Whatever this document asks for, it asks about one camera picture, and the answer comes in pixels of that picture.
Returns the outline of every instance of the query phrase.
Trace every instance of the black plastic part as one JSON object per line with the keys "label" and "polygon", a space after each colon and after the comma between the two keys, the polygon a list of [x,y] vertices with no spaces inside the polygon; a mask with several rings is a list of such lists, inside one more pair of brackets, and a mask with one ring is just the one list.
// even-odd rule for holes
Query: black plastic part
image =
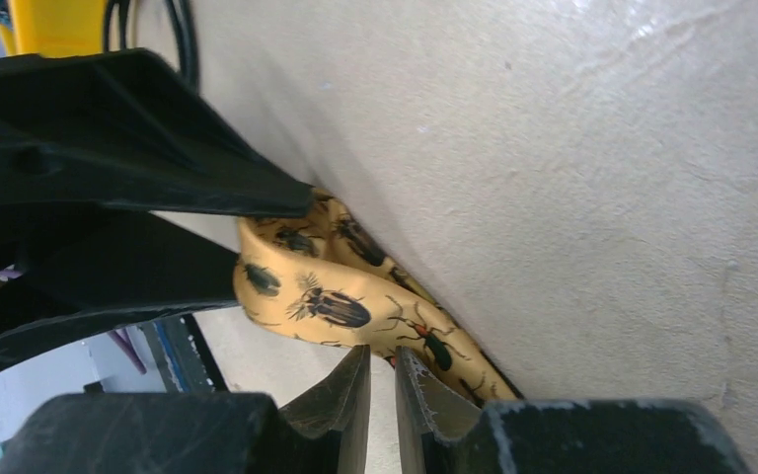
{"label": "black plastic part", "polygon": [[278,413],[265,394],[66,395],[10,441],[0,474],[364,472],[370,350]]}
{"label": "black plastic part", "polygon": [[747,473],[707,410],[672,400],[490,402],[452,392],[397,348],[404,474]]}
{"label": "black plastic part", "polygon": [[0,205],[28,202],[300,217],[312,197],[130,49],[0,59]]}
{"label": "black plastic part", "polygon": [[0,270],[25,273],[0,288],[0,370],[112,328],[237,304],[237,255],[160,217],[4,210]]}

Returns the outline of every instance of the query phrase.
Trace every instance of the floor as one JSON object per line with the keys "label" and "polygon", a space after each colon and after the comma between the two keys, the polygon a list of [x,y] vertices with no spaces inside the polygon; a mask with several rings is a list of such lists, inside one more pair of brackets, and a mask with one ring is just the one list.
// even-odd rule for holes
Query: floor
{"label": "floor", "polygon": [[[193,3],[205,99],[525,393],[701,401],[758,471],[758,1]],[[137,42],[175,60],[162,1]],[[341,357],[200,321],[234,388],[280,403]],[[368,472],[399,472],[384,364],[373,386]]]}

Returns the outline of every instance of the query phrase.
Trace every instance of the yellow fabric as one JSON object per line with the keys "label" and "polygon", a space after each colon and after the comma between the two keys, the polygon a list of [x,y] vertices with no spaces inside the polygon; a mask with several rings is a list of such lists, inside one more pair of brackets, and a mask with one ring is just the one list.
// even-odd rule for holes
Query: yellow fabric
{"label": "yellow fabric", "polygon": [[367,344],[392,365],[395,347],[408,346],[479,405],[520,395],[340,201],[317,189],[315,198],[306,218],[239,219],[234,288],[252,321],[312,343]]}

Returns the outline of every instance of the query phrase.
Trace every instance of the printed beetle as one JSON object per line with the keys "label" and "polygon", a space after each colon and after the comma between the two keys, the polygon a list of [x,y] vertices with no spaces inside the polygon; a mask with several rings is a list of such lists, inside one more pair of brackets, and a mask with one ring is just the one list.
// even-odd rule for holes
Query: printed beetle
{"label": "printed beetle", "polygon": [[376,330],[376,332],[380,332],[380,331],[393,331],[394,329],[397,328],[397,326],[400,324],[400,322],[405,323],[406,326],[408,326],[409,328],[413,329],[417,333],[417,336],[415,338],[413,338],[411,336],[397,336],[397,340],[398,341],[399,340],[410,340],[410,341],[420,341],[420,340],[422,340],[423,341],[423,343],[422,343],[422,350],[423,350],[423,352],[425,352],[426,350],[431,351],[431,353],[434,355],[434,362],[437,364],[437,367],[439,367],[440,370],[443,370],[443,371],[446,371],[446,370],[452,368],[452,354],[449,352],[449,350],[453,351],[457,356],[459,356],[463,360],[470,360],[465,355],[460,354],[458,352],[458,350],[456,350],[450,344],[444,343],[443,341],[441,341],[437,337],[437,335],[434,334],[434,333],[439,333],[439,334],[441,334],[443,336],[448,336],[448,335],[452,334],[453,332],[455,332],[455,330],[457,328],[452,328],[452,329],[450,329],[448,331],[442,331],[442,330],[437,329],[437,328],[430,328],[429,329],[425,325],[425,320],[422,318],[422,315],[419,314],[419,303],[418,302],[414,303],[414,312],[417,315],[417,317],[419,318],[419,320],[422,321],[422,324],[415,323],[414,321],[412,321],[410,319],[406,319],[406,318],[404,318],[402,316],[403,312],[404,312],[403,307],[402,307],[402,305],[400,303],[397,302],[396,299],[394,299],[390,295],[385,295],[385,297],[387,297],[388,299],[390,299],[391,302],[393,302],[397,306],[397,308],[399,308],[399,316],[391,316],[391,317],[389,317],[388,319],[395,320],[394,325],[391,326],[390,328],[378,329],[378,330]]}
{"label": "printed beetle", "polygon": [[330,324],[346,328],[360,328],[370,322],[370,312],[357,299],[341,291],[323,289],[314,274],[299,276],[298,284],[304,292],[289,305],[289,319],[321,316]]}

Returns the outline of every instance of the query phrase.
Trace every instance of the textured wall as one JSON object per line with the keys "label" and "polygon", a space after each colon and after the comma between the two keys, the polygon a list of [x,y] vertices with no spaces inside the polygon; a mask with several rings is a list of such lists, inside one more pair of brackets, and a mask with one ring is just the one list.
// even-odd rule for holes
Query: textured wall
{"label": "textured wall", "polygon": [[526,393],[702,400],[758,468],[758,0],[195,7],[205,97]]}

